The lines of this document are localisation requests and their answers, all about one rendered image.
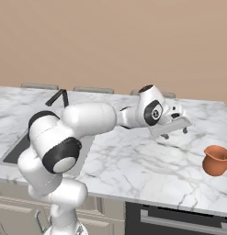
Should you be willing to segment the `beige cupboard door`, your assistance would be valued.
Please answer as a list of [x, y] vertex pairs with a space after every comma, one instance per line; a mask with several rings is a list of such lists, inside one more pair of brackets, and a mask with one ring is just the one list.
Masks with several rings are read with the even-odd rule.
[[102, 216], [78, 213], [78, 219], [85, 226], [88, 235], [125, 235], [125, 221]]
[[40, 211], [40, 222], [47, 231], [51, 223], [47, 220], [42, 206], [25, 202], [0, 200], [0, 226], [4, 234], [44, 235], [40, 232], [34, 219], [36, 209]]

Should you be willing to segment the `black dishwasher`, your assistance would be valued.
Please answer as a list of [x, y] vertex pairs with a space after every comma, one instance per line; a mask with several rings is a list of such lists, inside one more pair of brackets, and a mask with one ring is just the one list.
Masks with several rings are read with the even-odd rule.
[[141, 210], [147, 210], [149, 217], [172, 219], [187, 223], [227, 229], [227, 218], [169, 207], [156, 207], [137, 203], [126, 203], [125, 235], [211, 235], [208, 233], [173, 229], [141, 222]]

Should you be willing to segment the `terracotta jug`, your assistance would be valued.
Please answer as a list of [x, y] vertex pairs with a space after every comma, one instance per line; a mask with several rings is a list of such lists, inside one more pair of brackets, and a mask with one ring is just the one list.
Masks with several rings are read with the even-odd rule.
[[204, 150], [202, 167], [211, 176], [221, 176], [227, 170], [227, 150], [219, 145], [210, 145]]

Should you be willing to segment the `black tap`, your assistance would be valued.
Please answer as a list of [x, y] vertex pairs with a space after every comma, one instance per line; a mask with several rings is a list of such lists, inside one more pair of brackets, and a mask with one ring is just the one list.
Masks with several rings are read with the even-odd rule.
[[46, 103], [46, 106], [52, 106], [52, 104], [59, 98], [62, 97], [63, 106], [69, 106], [68, 94], [65, 89], [60, 89], [57, 93], [55, 93]]

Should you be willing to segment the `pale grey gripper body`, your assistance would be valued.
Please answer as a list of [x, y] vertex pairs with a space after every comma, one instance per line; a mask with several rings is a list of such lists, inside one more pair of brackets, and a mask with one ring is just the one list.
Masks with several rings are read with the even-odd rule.
[[150, 127], [149, 130], [151, 132], [152, 137], [156, 139], [159, 136], [167, 135], [172, 131], [185, 129], [189, 126], [191, 126], [191, 122], [188, 120], [187, 117], [178, 117], [164, 125], [157, 124], [153, 127]]

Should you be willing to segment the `grey sink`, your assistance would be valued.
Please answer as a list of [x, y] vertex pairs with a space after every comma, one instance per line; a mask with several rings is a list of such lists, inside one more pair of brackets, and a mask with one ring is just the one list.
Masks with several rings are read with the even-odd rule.
[[[75, 166], [69, 170], [67, 173], [77, 177], [81, 172], [87, 154], [90, 152], [91, 146], [93, 144], [95, 137], [86, 136], [80, 139], [82, 143], [82, 149], [80, 150], [79, 158]], [[28, 140], [28, 132], [25, 131], [16, 142], [8, 149], [8, 151], [0, 158], [0, 165], [17, 167], [17, 160], [19, 155], [27, 149], [30, 145]]]

